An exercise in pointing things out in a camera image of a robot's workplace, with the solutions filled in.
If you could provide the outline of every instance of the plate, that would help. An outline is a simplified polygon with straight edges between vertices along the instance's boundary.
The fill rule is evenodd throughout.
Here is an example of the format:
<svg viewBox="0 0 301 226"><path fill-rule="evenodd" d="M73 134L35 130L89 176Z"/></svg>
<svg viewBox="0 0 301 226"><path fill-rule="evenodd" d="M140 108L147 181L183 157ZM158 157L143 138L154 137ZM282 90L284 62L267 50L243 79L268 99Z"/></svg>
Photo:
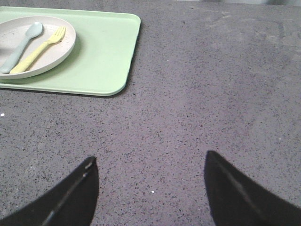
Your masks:
<svg viewBox="0 0 301 226"><path fill-rule="evenodd" d="M20 61L46 41L59 26L66 27L65 36L61 42L52 44L44 51L27 71L16 74L3 74L0 72L0 79L22 79L44 73L60 64L71 53L76 40L76 32L70 23L52 16L21 17L0 24L0 65L6 61L23 40L28 28L37 21L43 24L43 33L30 41Z"/></svg>

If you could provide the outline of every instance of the light blue spoon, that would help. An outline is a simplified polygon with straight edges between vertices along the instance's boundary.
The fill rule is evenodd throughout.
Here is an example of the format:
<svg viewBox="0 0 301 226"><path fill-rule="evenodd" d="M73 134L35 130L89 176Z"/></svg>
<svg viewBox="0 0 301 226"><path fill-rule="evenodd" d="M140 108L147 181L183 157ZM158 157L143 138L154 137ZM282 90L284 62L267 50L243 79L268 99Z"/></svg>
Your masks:
<svg viewBox="0 0 301 226"><path fill-rule="evenodd" d="M18 63L20 56L32 38L39 36L43 31L43 25L40 22L35 22L25 33L25 38L15 48L14 52L8 57L4 64L0 67L0 72L7 74Z"/></svg>

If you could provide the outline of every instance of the yellow fork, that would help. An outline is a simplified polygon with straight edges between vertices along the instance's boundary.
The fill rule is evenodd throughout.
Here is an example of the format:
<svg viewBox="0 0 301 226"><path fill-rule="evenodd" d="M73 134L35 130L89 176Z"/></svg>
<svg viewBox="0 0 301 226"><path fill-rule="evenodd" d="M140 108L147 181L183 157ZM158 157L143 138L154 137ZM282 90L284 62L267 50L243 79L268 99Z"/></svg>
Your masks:
<svg viewBox="0 0 301 226"><path fill-rule="evenodd" d="M10 74L24 72L33 61L41 54L41 52L50 44L59 42L65 35L66 27L59 27L48 40L43 42L39 47L37 47L27 58L18 63L11 71Z"/></svg>

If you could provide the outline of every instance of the tray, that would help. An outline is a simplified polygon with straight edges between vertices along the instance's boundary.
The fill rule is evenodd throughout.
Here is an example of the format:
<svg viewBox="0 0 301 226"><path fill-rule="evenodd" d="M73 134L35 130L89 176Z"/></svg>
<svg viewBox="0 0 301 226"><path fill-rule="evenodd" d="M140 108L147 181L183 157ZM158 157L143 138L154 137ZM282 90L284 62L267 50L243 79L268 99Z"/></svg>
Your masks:
<svg viewBox="0 0 301 226"><path fill-rule="evenodd" d="M37 76L0 80L1 88L110 96L126 85L141 20L125 13L0 7L0 23L25 16L54 16L77 32L70 55Z"/></svg>

